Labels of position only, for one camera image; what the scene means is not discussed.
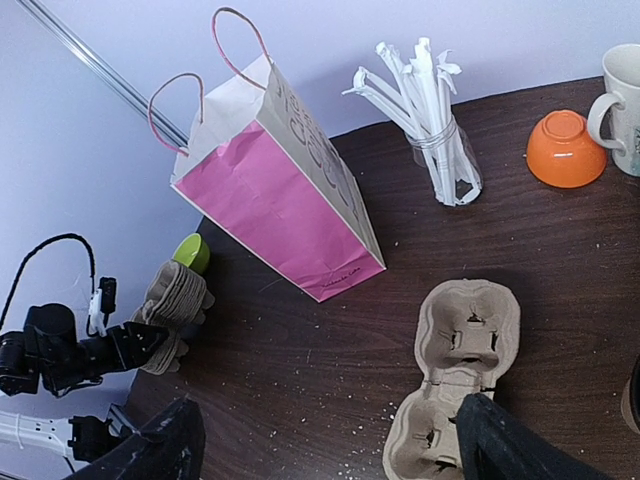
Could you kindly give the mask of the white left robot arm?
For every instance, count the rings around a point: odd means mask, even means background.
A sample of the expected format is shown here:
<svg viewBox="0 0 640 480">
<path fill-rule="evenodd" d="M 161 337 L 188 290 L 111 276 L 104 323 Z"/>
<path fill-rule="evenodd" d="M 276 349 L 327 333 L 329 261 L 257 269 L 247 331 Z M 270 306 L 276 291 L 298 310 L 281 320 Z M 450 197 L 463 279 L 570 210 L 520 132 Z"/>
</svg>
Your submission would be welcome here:
<svg viewBox="0 0 640 480">
<path fill-rule="evenodd" d="M 6 396 L 35 394 L 42 386 L 59 398 L 100 384 L 105 374 L 142 367 L 168 338 L 164 327 L 126 322 L 107 329 L 104 336 L 79 341 L 68 307 L 56 303 L 34 306 L 21 331 L 1 336 L 1 392 Z M 3 412 L 1 440 L 91 463 L 131 434 L 126 429 L 124 435 L 114 435 L 110 424 L 94 416 L 46 419 Z"/>
</svg>

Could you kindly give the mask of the beige ceramic mug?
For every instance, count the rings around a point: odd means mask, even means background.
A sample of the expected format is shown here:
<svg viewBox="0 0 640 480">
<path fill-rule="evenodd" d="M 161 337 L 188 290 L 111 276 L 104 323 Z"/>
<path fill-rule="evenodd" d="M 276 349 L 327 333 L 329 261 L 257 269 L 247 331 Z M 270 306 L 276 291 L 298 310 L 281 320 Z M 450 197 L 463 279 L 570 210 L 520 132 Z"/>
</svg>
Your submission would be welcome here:
<svg viewBox="0 0 640 480">
<path fill-rule="evenodd" d="M 611 151 L 625 174 L 639 176 L 639 45 L 621 44 L 602 58 L 605 92 L 592 104 L 587 131 Z"/>
</svg>

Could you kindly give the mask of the orange bowl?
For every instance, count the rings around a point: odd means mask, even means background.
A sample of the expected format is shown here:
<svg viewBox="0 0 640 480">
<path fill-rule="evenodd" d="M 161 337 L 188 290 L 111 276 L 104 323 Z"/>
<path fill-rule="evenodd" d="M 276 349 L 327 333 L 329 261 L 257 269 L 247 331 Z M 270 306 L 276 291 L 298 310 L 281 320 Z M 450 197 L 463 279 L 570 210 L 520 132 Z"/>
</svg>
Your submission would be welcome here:
<svg viewBox="0 0 640 480">
<path fill-rule="evenodd" d="M 556 188 L 575 189 L 597 180 L 607 153 L 587 132 L 587 120 L 572 110 L 548 113 L 534 127 L 527 144 L 531 174 Z"/>
</svg>

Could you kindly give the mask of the single cardboard cup carrier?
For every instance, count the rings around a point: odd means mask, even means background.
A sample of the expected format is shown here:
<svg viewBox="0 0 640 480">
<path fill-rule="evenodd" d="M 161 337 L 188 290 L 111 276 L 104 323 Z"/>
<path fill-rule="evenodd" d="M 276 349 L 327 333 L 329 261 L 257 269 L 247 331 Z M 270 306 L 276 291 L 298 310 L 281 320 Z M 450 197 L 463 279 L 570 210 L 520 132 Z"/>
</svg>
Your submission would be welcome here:
<svg viewBox="0 0 640 480">
<path fill-rule="evenodd" d="M 470 394 L 493 397 L 516 359 L 520 320 L 512 291 L 489 280 L 445 281 L 426 296 L 414 342 L 423 381 L 390 427 L 382 454 L 388 478 L 463 478 L 458 410 Z"/>
</svg>

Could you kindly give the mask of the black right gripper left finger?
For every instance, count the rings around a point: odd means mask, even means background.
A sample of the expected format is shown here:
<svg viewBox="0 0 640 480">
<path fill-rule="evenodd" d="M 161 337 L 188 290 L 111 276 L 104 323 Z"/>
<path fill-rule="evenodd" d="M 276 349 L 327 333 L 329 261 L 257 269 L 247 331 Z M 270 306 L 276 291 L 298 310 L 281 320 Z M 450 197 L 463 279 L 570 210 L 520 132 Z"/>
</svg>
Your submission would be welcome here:
<svg viewBox="0 0 640 480">
<path fill-rule="evenodd" d="M 144 426 L 123 437 L 108 421 L 74 416 L 68 445 L 88 464 L 70 479 L 198 479 L 206 432 L 200 407 L 188 398 L 173 401 Z"/>
</svg>

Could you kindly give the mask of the pink and white paper bag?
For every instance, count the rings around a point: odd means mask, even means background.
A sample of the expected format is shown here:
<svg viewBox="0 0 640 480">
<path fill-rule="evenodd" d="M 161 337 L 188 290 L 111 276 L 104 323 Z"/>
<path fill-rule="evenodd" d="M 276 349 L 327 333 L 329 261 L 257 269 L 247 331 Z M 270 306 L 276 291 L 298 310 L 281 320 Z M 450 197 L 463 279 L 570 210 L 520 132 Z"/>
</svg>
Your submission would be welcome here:
<svg viewBox="0 0 640 480">
<path fill-rule="evenodd" d="M 268 52 L 200 90 L 171 187 L 316 301 L 386 268 L 355 176 Z"/>
</svg>

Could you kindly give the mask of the single brown paper cup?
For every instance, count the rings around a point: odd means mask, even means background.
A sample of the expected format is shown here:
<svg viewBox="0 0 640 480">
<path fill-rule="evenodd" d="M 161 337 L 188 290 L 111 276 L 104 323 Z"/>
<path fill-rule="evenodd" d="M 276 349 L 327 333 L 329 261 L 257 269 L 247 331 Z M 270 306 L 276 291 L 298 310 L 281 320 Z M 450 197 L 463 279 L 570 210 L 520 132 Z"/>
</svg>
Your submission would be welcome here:
<svg viewBox="0 0 640 480">
<path fill-rule="evenodd" d="M 631 375 L 625 383 L 620 402 L 622 418 L 636 434 L 639 433 L 639 371 L 640 357 L 637 357 Z"/>
</svg>

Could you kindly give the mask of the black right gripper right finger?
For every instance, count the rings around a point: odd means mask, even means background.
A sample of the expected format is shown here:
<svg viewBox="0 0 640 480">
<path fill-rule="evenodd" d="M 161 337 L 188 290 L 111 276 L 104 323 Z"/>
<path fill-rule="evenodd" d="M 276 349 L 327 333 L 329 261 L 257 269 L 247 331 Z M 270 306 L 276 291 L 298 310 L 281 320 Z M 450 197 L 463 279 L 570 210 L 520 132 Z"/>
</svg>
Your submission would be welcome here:
<svg viewBox="0 0 640 480">
<path fill-rule="evenodd" d="M 487 396 L 466 396 L 456 415 L 467 479 L 606 479 L 554 447 Z"/>
</svg>

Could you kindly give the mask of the glass jar of straws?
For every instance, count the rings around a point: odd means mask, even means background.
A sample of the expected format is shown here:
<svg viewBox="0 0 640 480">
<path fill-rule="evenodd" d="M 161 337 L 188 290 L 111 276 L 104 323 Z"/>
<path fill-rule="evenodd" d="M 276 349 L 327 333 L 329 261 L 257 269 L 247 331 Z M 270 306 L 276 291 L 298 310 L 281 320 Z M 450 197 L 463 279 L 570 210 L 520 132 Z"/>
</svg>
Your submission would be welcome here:
<svg viewBox="0 0 640 480">
<path fill-rule="evenodd" d="M 427 170 L 440 204 L 471 204 L 482 193 L 483 180 L 475 154 L 452 111 L 451 97 L 457 93 L 454 77 L 462 73 L 462 68 L 448 60 L 448 50 L 434 56 L 427 37 L 418 39 L 414 56 L 408 61 L 384 41 L 375 51 L 395 84 L 360 66 L 352 87 L 343 93 L 366 99 L 403 130 L 414 161 Z"/>
</svg>

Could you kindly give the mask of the left aluminium frame post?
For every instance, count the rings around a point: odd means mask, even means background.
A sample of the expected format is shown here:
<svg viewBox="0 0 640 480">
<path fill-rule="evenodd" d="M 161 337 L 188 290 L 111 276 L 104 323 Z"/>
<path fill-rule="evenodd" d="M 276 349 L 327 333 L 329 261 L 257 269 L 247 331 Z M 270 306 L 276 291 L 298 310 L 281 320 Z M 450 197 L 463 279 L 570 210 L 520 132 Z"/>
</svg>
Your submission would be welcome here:
<svg viewBox="0 0 640 480">
<path fill-rule="evenodd" d="M 17 3 L 46 31 L 60 41 L 78 60 L 88 67 L 117 96 L 124 100 L 142 117 L 147 117 L 149 99 L 112 68 L 108 62 L 49 10 L 42 1 L 17 0 Z"/>
</svg>

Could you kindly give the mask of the lime green bowl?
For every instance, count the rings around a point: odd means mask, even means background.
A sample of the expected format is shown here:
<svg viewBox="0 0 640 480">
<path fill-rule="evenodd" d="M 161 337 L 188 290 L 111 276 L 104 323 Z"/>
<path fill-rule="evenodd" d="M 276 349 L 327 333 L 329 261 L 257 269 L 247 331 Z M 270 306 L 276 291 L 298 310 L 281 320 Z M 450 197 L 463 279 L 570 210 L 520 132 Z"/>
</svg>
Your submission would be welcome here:
<svg viewBox="0 0 640 480">
<path fill-rule="evenodd" d="M 203 276 L 210 264 L 210 248 L 199 233 L 187 236 L 175 250 L 172 259 Z"/>
</svg>

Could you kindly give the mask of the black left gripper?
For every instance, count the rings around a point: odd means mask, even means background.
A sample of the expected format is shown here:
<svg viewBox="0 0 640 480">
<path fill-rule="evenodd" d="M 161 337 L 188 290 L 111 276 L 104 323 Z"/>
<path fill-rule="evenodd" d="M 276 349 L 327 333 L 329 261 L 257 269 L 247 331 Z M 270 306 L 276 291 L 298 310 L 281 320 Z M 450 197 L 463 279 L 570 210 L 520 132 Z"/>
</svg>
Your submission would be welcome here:
<svg viewBox="0 0 640 480">
<path fill-rule="evenodd" d="M 169 336 L 165 327 L 129 321 L 78 340 L 68 307 L 32 306 L 22 330 L 1 335 L 1 393 L 35 394 L 43 387 L 60 398 L 97 386 L 106 374 L 155 362 Z"/>
</svg>

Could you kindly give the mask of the stack of cardboard cup carriers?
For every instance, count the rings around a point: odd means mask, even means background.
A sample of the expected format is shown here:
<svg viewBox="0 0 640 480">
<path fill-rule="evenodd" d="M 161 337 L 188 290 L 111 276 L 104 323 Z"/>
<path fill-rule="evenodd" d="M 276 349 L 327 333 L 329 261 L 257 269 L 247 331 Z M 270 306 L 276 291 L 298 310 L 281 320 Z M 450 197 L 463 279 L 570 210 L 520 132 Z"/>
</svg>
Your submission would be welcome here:
<svg viewBox="0 0 640 480">
<path fill-rule="evenodd" d="M 165 327 L 169 337 L 141 369 L 152 375 L 177 372 L 181 359 L 189 352 L 183 339 L 185 329 L 202 325 L 205 311 L 214 303 L 215 297 L 202 276 L 175 260 L 165 262 L 149 285 L 133 321 Z"/>
</svg>

